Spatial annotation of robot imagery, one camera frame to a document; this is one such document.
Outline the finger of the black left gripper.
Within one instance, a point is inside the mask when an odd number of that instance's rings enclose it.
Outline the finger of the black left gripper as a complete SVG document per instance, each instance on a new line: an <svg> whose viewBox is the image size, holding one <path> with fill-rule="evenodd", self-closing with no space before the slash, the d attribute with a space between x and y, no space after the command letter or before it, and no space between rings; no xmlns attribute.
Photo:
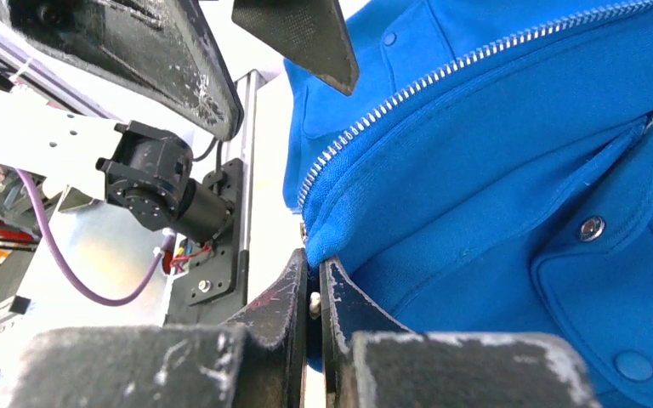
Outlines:
<svg viewBox="0 0 653 408"><path fill-rule="evenodd" d="M339 2L235 1L231 19L341 94L354 92L360 69Z"/></svg>
<svg viewBox="0 0 653 408"><path fill-rule="evenodd" d="M196 1L7 0L0 21L32 47L166 106L223 141L244 111Z"/></svg>

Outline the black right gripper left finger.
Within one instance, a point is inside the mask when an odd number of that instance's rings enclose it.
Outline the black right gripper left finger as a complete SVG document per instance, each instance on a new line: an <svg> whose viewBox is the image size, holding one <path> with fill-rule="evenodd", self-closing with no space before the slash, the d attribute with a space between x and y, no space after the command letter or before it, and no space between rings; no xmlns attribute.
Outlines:
<svg viewBox="0 0 653 408"><path fill-rule="evenodd" d="M8 383L11 407L300 407L308 264L216 326L71 327L34 337Z"/></svg>

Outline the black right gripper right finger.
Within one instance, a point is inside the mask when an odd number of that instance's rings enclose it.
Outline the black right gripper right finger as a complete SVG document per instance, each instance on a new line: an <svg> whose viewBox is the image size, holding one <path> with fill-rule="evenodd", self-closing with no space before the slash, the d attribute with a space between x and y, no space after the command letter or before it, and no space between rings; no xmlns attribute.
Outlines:
<svg viewBox="0 0 653 408"><path fill-rule="evenodd" d="M338 258L320 266L330 407L596 407L588 370L543 333L409 330L376 305Z"/></svg>

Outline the blue zip jacket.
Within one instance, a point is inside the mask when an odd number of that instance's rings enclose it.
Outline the blue zip jacket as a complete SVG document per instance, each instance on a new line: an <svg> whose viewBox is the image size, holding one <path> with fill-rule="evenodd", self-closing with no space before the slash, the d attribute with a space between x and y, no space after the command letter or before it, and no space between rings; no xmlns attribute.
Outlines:
<svg viewBox="0 0 653 408"><path fill-rule="evenodd" d="M312 269L417 332L544 332L653 407L653 1L371 1L344 96L292 62Z"/></svg>

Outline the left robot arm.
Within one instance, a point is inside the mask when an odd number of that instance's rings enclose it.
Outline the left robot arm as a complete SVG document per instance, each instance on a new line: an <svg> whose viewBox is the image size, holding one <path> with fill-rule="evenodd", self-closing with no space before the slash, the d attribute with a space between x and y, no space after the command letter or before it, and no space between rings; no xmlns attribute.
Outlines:
<svg viewBox="0 0 653 408"><path fill-rule="evenodd" d="M360 70L335 1L237 1L232 21L289 61L351 95ZM152 99L221 142L245 109L197 1L0 1L0 22L38 51ZM226 199L196 182L191 148L142 122L17 108L0 162L58 179L127 208L148 230L196 242L235 217Z"/></svg>

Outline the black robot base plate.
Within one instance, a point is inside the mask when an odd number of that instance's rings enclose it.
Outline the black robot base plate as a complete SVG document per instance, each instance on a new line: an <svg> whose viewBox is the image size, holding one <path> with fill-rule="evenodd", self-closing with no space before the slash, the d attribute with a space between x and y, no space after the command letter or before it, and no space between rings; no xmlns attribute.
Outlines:
<svg viewBox="0 0 653 408"><path fill-rule="evenodd" d="M247 303L249 191L245 164L232 159L204 178L208 187L217 185L221 197L231 205L232 225L209 242L210 250L184 263L176 275L164 324L217 325L228 320Z"/></svg>

